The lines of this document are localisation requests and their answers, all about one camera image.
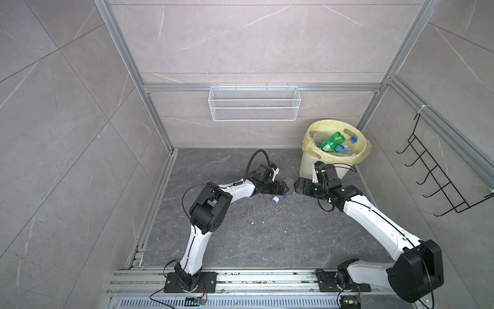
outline white trash bin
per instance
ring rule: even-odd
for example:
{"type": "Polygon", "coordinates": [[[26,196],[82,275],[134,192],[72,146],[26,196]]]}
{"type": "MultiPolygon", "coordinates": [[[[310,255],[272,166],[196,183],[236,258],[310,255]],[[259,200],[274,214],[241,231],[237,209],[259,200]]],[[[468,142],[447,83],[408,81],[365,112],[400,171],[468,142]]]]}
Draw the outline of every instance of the white trash bin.
{"type": "Polygon", "coordinates": [[[338,178],[343,178],[348,172],[348,165],[362,162],[371,152],[371,144],[365,136],[352,125],[338,120],[319,120],[310,125],[305,133],[302,143],[302,162],[300,163],[299,175],[302,178],[312,179],[312,172],[314,169],[314,163],[322,161],[326,164],[334,163],[336,167],[336,173],[338,178]],[[357,136],[357,142],[353,145],[353,149],[357,152],[356,155],[349,157],[339,157],[332,155],[331,153],[324,152],[317,147],[314,140],[309,136],[311,132],[328,132],[334,133],[336,131],[341,132],[346,138],[344,129],[349,129],[357,136]]]}

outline bottle label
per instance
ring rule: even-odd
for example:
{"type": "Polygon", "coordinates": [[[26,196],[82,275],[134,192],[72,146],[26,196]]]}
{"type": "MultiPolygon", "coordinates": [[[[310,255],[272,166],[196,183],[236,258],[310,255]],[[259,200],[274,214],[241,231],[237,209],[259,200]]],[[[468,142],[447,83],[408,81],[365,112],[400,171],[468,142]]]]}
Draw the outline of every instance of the bottle label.
{"type": "Polygon", "coordinates": [[[343,151],[345,151],[345,147],[343,147],[343,146],[341,146],[341,145],[338,145],[338,147],[336,147],[334,150],[335,150],[336,152],[343,152],[343,151]]]}

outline white wire basket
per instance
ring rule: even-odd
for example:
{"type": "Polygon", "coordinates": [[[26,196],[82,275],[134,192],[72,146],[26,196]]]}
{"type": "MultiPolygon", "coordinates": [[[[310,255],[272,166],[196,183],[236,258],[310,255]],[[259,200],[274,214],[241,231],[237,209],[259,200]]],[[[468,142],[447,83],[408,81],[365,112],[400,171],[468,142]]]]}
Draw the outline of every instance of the white wire basket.
{"type": "Polygon", "coordinates": [[[209,90],[214,121],[295,120],[300,93],[295,86],[216,86],[209,90]]]}

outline black mounting plate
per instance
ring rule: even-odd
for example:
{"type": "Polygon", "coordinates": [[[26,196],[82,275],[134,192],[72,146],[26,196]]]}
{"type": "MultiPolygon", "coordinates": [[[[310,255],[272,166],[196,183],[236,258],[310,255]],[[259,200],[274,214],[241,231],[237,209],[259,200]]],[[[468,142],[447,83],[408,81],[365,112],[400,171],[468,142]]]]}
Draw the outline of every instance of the black mounting plate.
{"type": "MultiPolygon", "coordinates": [[[[340,292],[341,289],[337,286],[336,284],[336,278],[335,275],[337,273],[337,270],[334,271],[317,271],[316,272],[316,277],[318,279],[319,283],[319,291],[320,292],[340,292]]],[[[359,284],[360,285],[360,292],[370,292],[371,291],[371,286],[368,284],[359,284]]],[[[359,288],[355,287],[351,291],[347,292],[358,292],[359,288]]]]}
{"type": "MultiPolygon", "coordinates": [[[[199,275],[199,281],[204,282],[204,288],[206,289],[206,293],[214,293],[216,290],[216,278],[218,273],[216,272],[201,272],[199,275]]],[[[184,293],[182,289],[182,282],[177,278],[175,272],[169,272],[166,276],[166,284],[163,293],[184,293]]],[[[202,287],[198,284],[198,287],[193,292],[201,292],[202,287]]]]}

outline green plastic bottle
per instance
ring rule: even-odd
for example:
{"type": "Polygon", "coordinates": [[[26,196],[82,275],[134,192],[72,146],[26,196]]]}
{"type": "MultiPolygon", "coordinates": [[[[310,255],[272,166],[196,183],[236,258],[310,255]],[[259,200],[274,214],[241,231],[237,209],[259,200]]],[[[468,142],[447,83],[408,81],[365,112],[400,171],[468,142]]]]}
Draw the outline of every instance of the green plastic bottle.
{"type": "Polygon", "coordinates": [[[340,132],[335,132],[331,137],[321,145],[325,152],[333,152],[340,144],[345,141],[345,137],[340,132]]]}

